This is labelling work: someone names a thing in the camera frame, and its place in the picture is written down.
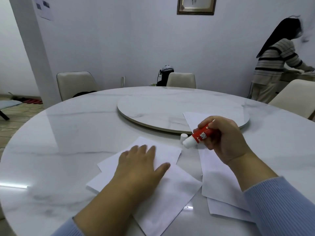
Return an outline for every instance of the hand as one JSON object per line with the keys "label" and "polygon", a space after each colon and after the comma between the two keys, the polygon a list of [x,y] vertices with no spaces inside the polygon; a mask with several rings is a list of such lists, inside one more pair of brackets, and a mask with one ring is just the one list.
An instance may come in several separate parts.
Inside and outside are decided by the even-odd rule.
{"label": "hand", "polygon": [[198,128],[194,129],[194,132],[206,125],[209,128],[218,129],[219,132],[210,138],[206,138],[203,142],[209,150],[215,151],[224,164],[229,165],[232,159],[252,152],[233,120],[220,116],[211,116],[203,120],[198,125]]}
{"label": "hand", "polygon": [[314,70],[315,70],[315,68],[312,67],[312,66],[307,66],[307,67],[304,69],[305,72],[313,72]]}
{"label": "hand", "polygon": [[147,146],[133,146],[120,155],[119,163],[112,179],[126,190],[126,194],[136,203],[151,196],[158,186],[170,163],[153,168],[155,146],[147,152]]}

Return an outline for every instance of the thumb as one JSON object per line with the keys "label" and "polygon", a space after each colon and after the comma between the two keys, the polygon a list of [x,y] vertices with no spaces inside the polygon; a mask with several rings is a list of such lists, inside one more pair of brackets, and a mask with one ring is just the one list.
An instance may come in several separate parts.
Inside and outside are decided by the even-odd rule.
{"label": "thumb", "polygon": [[162,177],[164,176],[164,174],[167,172],[167,170],[169,169],[169,167],[171,166],[170,163],[163,163],[162,165],[160,165],[156,170],[155,170],[155,174],[157,176],[157,180],[160,182],[160,180],[162,179]]}

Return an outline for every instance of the framed picture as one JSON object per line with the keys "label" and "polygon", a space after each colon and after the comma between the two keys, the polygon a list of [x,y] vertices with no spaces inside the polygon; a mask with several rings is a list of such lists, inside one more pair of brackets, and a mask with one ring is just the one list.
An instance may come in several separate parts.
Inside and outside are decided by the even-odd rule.
{"label": "framed picture", "polygon": [[216,0],[178,0],[177,14],[213,15]]}

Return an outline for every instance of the blue knit sweater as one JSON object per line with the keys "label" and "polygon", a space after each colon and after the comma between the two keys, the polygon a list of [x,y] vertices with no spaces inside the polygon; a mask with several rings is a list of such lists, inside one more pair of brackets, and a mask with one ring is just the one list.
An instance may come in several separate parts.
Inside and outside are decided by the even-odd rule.
{"label": "blue knit sweater", "polygon": [[[244,192],[250,213],[263,236],[314,236],[315,205],[283,177],[272,178]],[[84,236],[72,219],[52,236]]]}

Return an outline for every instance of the red glue stick label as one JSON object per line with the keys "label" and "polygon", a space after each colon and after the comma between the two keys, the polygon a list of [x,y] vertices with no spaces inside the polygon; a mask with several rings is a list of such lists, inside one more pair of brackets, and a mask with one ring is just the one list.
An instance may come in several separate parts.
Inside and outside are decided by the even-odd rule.
{"label": "red glue stick label", "polygon": [[213,132],[214,130],[206,125],[203,129],[200,129],[193,133],[192,137],[196,140],[197,143],[199,143],[209,137]]}

